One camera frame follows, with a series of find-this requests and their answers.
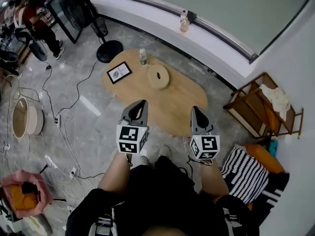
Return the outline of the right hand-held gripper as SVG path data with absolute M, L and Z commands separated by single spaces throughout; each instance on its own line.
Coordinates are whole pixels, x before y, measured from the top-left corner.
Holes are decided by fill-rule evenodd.
M 212 160 L 220 152 L 220 136 L 212 135 L 213 125 L 197 106 L 191 109 L 191 141 L 190 149 L 198 160 Z

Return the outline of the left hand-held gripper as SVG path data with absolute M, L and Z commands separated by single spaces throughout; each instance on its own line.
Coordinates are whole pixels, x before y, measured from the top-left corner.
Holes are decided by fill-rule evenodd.
M 116 126 L 116 143 L 121 153 L 140 153 L 149 135 L 148 102 L 138 100 L 127 106 Z

